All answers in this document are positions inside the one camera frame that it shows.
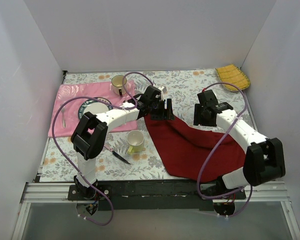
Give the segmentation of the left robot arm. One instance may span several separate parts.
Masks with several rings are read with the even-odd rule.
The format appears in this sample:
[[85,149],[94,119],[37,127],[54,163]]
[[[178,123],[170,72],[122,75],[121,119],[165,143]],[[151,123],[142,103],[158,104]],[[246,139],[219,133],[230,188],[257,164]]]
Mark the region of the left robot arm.
[[148,86],[144,93],[125,100],[118,108],[93,114],[85,113],[71,136],[76,151],[78,174],[74,177],[77,192],[85,199],[96,196],[96,158],[102,152],[107,133],[128,122],[150,115],[152,120],[174,120],[172,100],[164,100],[162,90]]

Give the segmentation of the dark red cloth napkin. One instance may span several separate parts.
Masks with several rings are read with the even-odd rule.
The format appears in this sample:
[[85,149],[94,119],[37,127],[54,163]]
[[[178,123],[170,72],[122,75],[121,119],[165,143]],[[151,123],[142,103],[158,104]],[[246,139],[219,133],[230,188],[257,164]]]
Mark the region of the dark red cloth napkin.
[[[144,118],[154,146],[169,175],[197,180],[199,171],[222,133],[188,126],[183,120],[151,120]],[[204,168],[200,181],[207,183],[244,165],[246,154],[240,145],[227,136]]]

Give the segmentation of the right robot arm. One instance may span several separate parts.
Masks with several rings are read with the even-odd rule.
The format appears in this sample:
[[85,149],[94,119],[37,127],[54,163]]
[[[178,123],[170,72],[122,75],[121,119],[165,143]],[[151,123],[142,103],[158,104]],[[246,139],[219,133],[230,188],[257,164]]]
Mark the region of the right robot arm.
[[200,192],[205,199],[227,199],[246,186],[256,187],[285,176],[283,144],[278,138],[268,138],[254,130],[229,103],[218,102],[211,89],[197,96],[194,125],[222,128],[225,135],[217,144],[231,136],[245,153],[242,167],[218,176],[215,185]]

